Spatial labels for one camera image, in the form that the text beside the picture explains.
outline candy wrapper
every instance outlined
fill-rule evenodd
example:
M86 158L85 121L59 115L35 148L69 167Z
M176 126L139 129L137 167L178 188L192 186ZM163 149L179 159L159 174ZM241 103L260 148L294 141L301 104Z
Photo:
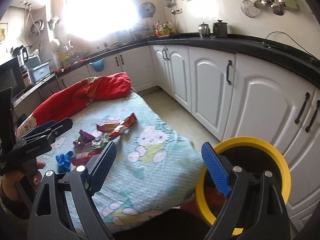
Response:
M83 131L83 130L80 130L79 134L80 134L79 138L73 142L74 145L84 146L95 139L95 137L92 134L87 133L86 131Z
M109 134L109 141L116 139L119 135L123 134L129 127L137 121L137 117L132 113L128 118L122 121L113 131Z
M96 124L97 130L103 133L112 132L120 123L119 122L108 122L105 124Z
M74 166L86 165L92 156L98 155L102 150L96 150L93 152L85 152L73 155L71 162Z
M109 135L104 133L103 136L98 136L91 142L93 149L104 149L109 142Z

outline white kitchen cabinet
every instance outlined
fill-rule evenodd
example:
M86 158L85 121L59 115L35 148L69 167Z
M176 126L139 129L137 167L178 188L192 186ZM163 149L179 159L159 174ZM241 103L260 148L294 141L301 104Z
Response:
M123 71L127 73L132 87L137 92L155 86L155 73L149 46L130 49L118 55Z
M165 57L165 48L161 45L153 45L150 48L152 51L156 84L171 95L170 73L167 59Z
M92 77L109 76L115 73L123 72L118 54L105 57L103 59L104 69L96 72L91 64L88 65L88 71Z
M62 88L68 88L77 82L90 77L87 66L77 68L59 78Z
M320 111L317 111L319 107L320 91L316 90L297 136L284 153L292 180L287 210L298 230L308 221L320 199Z
M165 48L172 96L191 112L191 81L187 46L170 45Z
M236 56L235 89L224 140L238 136L260 138L274 145L282 154L301 127L295 123L305 101L315 87L271 63L244 55Z
M189 47L192 114L218 140L226 129L234 87L233 54Z

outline blue plastic container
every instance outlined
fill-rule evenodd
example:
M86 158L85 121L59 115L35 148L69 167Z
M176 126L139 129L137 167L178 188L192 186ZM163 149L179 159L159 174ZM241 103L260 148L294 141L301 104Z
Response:
M103 59L90 63L96 72L101 72L104 70L104 62Z
M37 81L43 79L45 76L50 75L49 63L47 62L35 68L30 68L29 73L32 82L36 83Z

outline yellow ring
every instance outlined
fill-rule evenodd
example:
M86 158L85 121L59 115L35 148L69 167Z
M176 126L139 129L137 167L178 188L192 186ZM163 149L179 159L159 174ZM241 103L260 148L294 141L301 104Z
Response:
M286 204L288 202L290 190L291 190L291 175L290 175L287 162L285 161L281 153L271 144L253 137L231 138L217 144L214 147L214 150L217 152L217 154L220 154L228 149L231 149L237 146L255 147L257 149L264 151L265 153L269 154L272 157L272 159L276 162L280 170L281 179L282 179L281 194L284 199L284 203ZM206 172L207 172L207 168L205 167L202 171L201 177L196 186L196 202L203 220L209 226L212 226L216 220L216 217L210 211L204 196L204 177L206 175ZM239 235L240 233L242 233L242 230L243 228L235 228L232 234L234 236Z

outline light blue sheet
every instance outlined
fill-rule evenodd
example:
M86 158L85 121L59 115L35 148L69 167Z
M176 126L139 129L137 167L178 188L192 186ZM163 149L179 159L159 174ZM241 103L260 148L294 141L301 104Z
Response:
M122 121L131 113L138 122L114 141L116 160L102 190L93 197L112 233L133 228L179 206L194 190L204 164L190 141L171 130L139 95L131 92L126 98L94 102L74 115L73 128L56 140L51 152L40 157L47 164L46 171L57 171L57 154L93 151L89 145L73 146L80 129L94 134L96 123ZM75 227L81 231L71 195L67 199Z

